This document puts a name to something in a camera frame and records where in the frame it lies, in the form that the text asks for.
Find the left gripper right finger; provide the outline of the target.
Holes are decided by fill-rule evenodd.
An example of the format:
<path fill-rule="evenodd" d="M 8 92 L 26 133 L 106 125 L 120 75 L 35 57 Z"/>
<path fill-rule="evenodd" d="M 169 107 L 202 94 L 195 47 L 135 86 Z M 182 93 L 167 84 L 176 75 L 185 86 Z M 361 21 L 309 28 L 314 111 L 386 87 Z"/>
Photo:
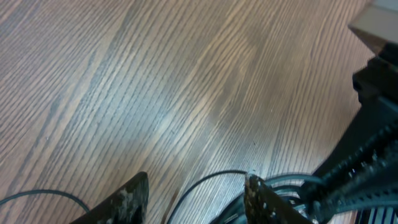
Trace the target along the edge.
<path fill-rule="evenodd" d="M 312 222 L 283 201 L 265 180 L 246 174 L 244 207 L 248 224 L 311 224 Z"/>

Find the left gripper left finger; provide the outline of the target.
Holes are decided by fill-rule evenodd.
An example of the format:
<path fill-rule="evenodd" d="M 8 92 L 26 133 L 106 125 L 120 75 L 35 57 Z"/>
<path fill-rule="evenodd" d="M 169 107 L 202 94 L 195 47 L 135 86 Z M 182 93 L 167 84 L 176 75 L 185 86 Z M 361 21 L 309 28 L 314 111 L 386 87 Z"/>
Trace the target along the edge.
<path fill-rule="evenodd" d="M 139 172 L 108 198 L 71 224 L 143 224 L 149 200 L 149 180 Z"/>

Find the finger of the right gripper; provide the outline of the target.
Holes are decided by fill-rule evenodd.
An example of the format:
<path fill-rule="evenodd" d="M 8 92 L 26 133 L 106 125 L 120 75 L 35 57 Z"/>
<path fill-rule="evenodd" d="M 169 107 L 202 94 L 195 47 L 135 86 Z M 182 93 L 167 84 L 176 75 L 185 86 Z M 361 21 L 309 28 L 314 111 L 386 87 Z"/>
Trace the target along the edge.
<path fill-rule="evenodd" d="M 320 223 L 351 210 L 397 208 L 397 66 L 380 57 L 353 75 L 361 107 L 300 193 Z"/>

